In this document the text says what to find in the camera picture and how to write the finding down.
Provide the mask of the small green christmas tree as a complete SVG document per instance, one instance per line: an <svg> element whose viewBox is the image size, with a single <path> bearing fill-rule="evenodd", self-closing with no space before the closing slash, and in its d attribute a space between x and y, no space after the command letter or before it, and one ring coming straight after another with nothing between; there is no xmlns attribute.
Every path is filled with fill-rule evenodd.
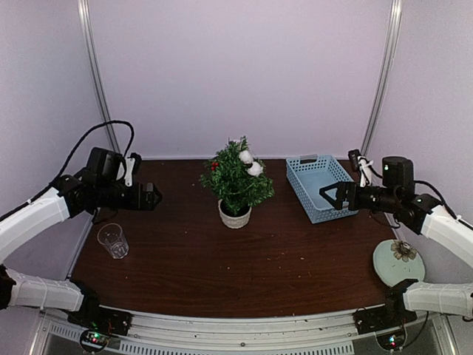
<svg viewBox="0 0 473 355"><path fill-rule="evenodd" d="M263 173L259 177L250 176L247 173L249 165L239 159L239 153L244 150L248 150L262 165ZM220 162L218 170L211 171L212 161ZM229 140L223 149L205 162L200 183L222 200L224 212L232 217L244 214L243 209L257 206L275 195L273 181L265 174L265 164L251 152L245 136Z"/></svg>

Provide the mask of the white fluffy ornament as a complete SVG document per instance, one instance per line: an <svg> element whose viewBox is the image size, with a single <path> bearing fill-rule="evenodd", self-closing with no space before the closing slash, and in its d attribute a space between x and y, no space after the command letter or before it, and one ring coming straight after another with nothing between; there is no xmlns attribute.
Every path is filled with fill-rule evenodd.
<svg viewBox="0 0 473 355"><path fill-rule="evenodd" d="M253 158L253 155L248 151L244 150L239 153L239 159L245 165L249 165L247 173L253 177L259 177L263 173L262 165Z"/></svg>

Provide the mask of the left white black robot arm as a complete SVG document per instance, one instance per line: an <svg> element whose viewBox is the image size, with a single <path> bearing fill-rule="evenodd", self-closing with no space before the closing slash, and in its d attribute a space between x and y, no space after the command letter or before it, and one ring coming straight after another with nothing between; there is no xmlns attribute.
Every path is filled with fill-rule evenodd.
<svg viewBox="0 0 473 355"><path fill-rule="evenodd" d="M141 157L125 158L95 147L86 166L75 175L59 175L38 197L1 219L1 259L50 227L75 216L107 208L150 212L163 196L153 183L133 180ZM1 267L1 308L26 306L77 312L90 328L106 322L106 312L85 286L68 280L50 280Z"/></svg>

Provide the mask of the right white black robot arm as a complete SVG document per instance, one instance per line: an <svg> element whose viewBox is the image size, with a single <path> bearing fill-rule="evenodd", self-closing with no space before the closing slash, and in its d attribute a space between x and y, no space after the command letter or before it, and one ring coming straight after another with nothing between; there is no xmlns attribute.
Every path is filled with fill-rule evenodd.
<svg viewBox="0 0 473 355"><path fill-rule="evenodd" d="M415 191L413 162L404 157L382 159L381 186L366 182L365 169L371 164L358 150L349 153L352 168L360 181L336 182L321 187L319 194L336 210L343 206L355 211L392 214L412 232L434 240L467 265L472 264L472 225L455 214L439 191L419 195ZM407 312L428 311L461 316L472 321L472 284L432 284L405 279L391 287L378 318L392 327Z"/></svg>

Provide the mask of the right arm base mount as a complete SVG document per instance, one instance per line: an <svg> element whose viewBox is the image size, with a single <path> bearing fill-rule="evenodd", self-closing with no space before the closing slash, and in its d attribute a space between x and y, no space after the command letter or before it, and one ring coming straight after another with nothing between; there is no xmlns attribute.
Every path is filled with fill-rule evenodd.
<svg viewBox="0 0 473 355"><path fill-rule="evenodd" d="M416 321L417 314L402 311L396 314L385 305L374 308L359 308L353 320L359 335L375 334L376 342L385 351L400 351L407 345L406 325Z"/></svg>

